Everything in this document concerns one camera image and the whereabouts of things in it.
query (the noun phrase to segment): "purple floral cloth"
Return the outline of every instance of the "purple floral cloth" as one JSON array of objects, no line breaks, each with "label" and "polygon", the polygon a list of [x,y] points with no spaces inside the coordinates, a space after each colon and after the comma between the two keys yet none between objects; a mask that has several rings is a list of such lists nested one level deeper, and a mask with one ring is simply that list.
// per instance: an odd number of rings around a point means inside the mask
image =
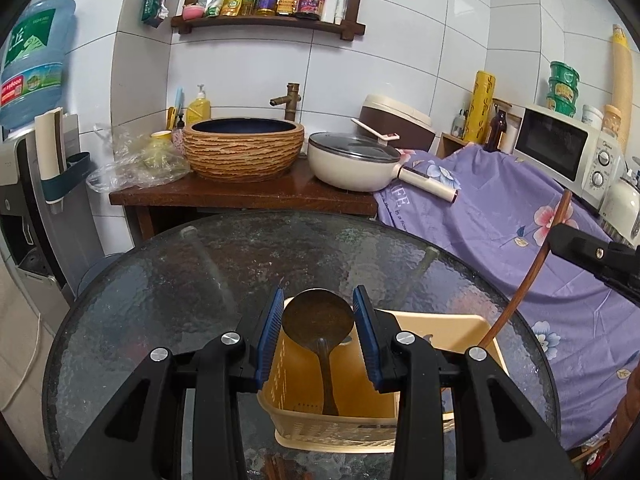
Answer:
[{"label": "purple floral cloth", "polygon": [[[375,195],[380,220],[450,251],[510,298],[548,233],[561,186],[511,155],[477,145],[446,160],[410,155],[406,166],[459,189],[458,198],[449,204],[395,180]],[[607,239],[576,201],[563,221]],[[556,379],[562,444],[581,444],[611,420],[625,394],[640,353],[640,309],[550,254],[519,311]]]}]

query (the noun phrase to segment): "blue water bottle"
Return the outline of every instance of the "blue water bottle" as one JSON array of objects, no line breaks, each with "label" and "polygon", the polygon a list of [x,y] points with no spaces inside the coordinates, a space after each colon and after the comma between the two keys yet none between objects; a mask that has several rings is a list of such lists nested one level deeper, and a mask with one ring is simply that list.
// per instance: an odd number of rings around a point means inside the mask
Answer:
[{"label": "blue water bottle", "polygon": [[42,0],[27,7],[12,29],[0,77],[5,128],[20,128],[58,106],[75,11],[73,0]]}]

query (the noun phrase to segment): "glass table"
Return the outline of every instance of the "glass table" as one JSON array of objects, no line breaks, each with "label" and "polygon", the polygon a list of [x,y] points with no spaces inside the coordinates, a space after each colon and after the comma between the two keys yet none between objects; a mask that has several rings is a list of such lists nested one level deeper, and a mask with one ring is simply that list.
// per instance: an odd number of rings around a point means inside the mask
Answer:
[{"label": "glass table", "polygon": [[[436,249],[436,258],[430,262]],[[350,301],[365,285],[378,308],[479,314],[494,322],[506,298],[451,254],[372,221],[307,212],[212,216],[152,238],[122,256],[79,298],[54,340],[44,384],[46,436],[62,466],[82,434],[140,361],[157,346],[201,348],[258,312],[273,283],[286,296],[307,288]],[[558,434],[558,396],[548,363],[516,314],[497,337],[511,379]],[[191,478],[193,396],[187,399],[183,478]],[[281,454],[315,480],[386,479],[390,454],[325,454],[286,449],[255,396],[239,396],[251,479],[263,478],[265,454]],[[445,436],[454,478],[454,432]]]}]

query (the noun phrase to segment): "microwave knob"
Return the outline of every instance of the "microwave knob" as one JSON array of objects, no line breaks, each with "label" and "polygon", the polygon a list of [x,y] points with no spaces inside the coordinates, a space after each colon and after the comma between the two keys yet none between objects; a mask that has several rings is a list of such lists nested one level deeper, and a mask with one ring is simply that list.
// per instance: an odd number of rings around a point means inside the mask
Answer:
[{"label": "microwave knob", "polygon": [[599,171],[593,172],[593,174],[591,175],[591,183],[595,187],[602,187],[602,184],[604,184],[604,177]]},{"label": "microwave knob", "polygon": [[602,150],[600,153],[598,153],[598,162],[603,166],[608,166],[611,162],[609,152]]}]

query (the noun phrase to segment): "beige basket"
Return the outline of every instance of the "beige basket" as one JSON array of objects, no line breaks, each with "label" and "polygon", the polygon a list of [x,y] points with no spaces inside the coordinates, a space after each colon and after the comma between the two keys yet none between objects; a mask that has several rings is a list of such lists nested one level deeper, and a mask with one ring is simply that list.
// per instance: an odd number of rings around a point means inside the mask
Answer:
[{"label": "beige basket", "polygon": [[[392,312],[402,330],[433,335],[436,348],[464,352],[489,330],[481,316]],[[497,342],[488,353],[506,371]],[[269,413],[275,437],[284,447],[341,453],[391,453],[396,439],[399,394],[379,394],[369,378],[354,328],[351,341],[330,355],[335,403],[340,416],[322,415],[322,378],[318,358],[280,331],[269,380],[258,402]],[[453,413],[443,413],[445,430]]]}]

